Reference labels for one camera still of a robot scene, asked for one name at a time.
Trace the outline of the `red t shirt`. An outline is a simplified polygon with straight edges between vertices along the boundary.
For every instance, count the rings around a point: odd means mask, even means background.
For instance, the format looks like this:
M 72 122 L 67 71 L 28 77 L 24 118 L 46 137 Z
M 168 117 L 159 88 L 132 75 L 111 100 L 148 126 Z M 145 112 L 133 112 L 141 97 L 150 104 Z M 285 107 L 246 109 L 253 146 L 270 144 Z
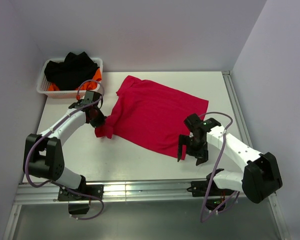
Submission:
M 180 90 L 127 76 L 116 92 L 117 102 L 105 124 L 95 129 L 98 138 L 116 135 L 147 150 L 177 157 L 179 135 L 189 135 L 184 120 L 203 114 L 209 102 Z

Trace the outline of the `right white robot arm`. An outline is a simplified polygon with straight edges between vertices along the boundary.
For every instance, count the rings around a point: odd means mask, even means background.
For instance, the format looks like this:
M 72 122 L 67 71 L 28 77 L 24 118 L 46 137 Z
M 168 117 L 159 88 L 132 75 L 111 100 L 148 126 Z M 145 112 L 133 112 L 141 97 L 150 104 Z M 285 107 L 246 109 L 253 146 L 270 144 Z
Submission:
M 222 190 L 242 192 L 253 203 L 258 204 L 283 186 L 276 157 L 261 153 L 228 133 L 222 125 L 209 126 L 207 123 L 192 126 L 191 135 L 181 134 L 178 138 L 177 158 L 182 154 L 196 158 L 196 165 L 208 160 L 208 145 L 228 156 L 240 172 L 231 172 L 214 166 L 207 175 L 206 193 L 219 194 Z

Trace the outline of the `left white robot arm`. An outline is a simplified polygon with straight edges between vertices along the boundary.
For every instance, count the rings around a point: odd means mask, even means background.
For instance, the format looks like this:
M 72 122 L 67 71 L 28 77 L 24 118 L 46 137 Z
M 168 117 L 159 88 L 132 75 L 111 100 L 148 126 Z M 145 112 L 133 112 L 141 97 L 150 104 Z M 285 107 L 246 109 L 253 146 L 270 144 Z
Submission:
M 97 106 L 70 108 L 54 125 L 40 134 L 30 134 L 25 140 L 23 171 L 28 183 L 40 188 L 53 183 L 76 200 L 86 197 L 88 188 L 83 175 L 65 166 L 63 144 L 85 124 L 100 127 L 106 117 Z

